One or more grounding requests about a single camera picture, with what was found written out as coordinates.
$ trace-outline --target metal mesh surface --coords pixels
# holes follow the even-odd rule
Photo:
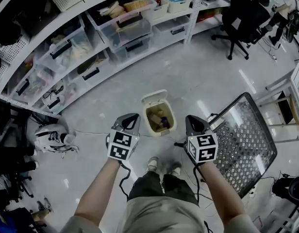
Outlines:
[[[242,98],[214,129],[218,153],[214,161],[224,178],[242,197],[260,179],[277,155],[260,113]]]

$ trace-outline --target chair base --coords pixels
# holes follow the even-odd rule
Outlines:
[[[232,60],[233,59],[233,48],[235,46],[235,44],[237,44],[237,46],[246,54],[245,59],[248,60],[249,59],[249,54],[248,52],[245,50],[245,48],[241,45],[241,43],[238,40],[233,40],[230,36],[228,35],[220,35],[220,34],[214,34],[211,36],[212,40],[216,40],[216,38],[219,39],[225,39],[225,40],[229,40],[231,41],[232,45],[231,45],[231,51],[230,54],[228,55],[227,59]]]

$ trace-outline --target gray t-shirt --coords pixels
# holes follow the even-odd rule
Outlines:
[[[202,210],[193,203],[170,197],[139,197],[128,201],[117,233],[207,233]],[[248,215],[233,218],[224,233],[258,233]],[[73,216],[61,233],[101,233],[98,226]]]

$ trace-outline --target person in white shirt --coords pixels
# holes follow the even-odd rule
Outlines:
[[[268,31],[272,31],[273,26],[275,26],[275,24],[278,25],[276,36],[269,36],[269,39],[273,45],[276,45],[280,40],[283,29],[289,23],[288,14],[293,10],[299,10],[299,0],[284,0],[283,5],[274,9],[274,11],[276,12],[275,15],[269,21],[268,25],[265,26]]]
[[[99,225],[119,167],[117,160],[107,160],[61,233],[101,233]],[[180,163],[174,163],[161,185],[157,173],[159,159],[152,157],[149,160],[146,174],[137,179],[129,193],[118,233],[210,233],[194,192],[178,178],[181,167]],[[259,233],[246,214],[240,197],[216,166],[206,162],[199,169],[222,220],[224,233]]]

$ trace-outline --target white marker cube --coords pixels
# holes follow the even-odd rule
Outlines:
[[[138,136],[111,129],[107,156],[120,161],[127,161],[138,140]]]
[[[187,150],[196,163],[215,160],[218,150],[216,133],[189,136]]]

